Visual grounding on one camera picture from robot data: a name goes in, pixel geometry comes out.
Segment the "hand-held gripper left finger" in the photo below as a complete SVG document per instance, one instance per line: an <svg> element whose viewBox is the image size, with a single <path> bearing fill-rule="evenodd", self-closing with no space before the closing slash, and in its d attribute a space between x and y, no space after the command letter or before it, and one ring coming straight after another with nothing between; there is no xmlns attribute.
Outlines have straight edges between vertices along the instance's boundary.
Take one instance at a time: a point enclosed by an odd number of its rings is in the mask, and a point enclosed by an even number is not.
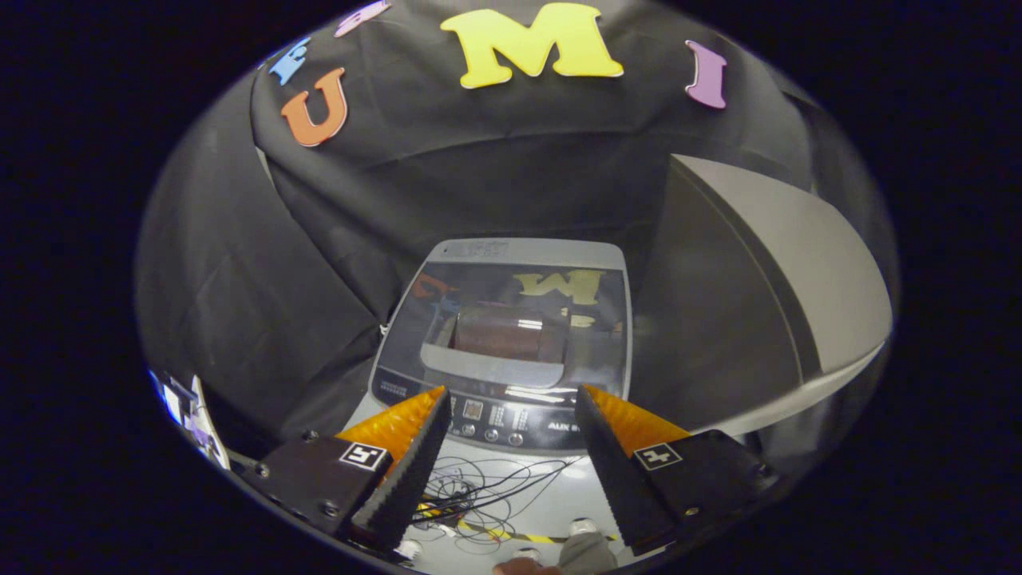
<svg viewBox="0 0 1022 575"><path fill-rule="evenodd" d="M430 481L451 415L449 390L434 388L335 436L286 442L240 477L329 537L393 553Z"/></svg>

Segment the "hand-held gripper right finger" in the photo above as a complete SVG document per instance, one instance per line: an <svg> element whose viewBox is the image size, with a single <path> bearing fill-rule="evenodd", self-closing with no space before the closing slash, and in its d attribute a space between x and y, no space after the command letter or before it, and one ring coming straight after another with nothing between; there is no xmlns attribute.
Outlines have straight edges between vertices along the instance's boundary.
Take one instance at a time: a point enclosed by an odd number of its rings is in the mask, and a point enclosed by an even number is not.
<svg viewBox="0 0 1022 575"><path fill-rule="evenodd" d="M593 386L574 419L624 544L690 549L762 509L782 475L722 430L691 433Z"/></svg>

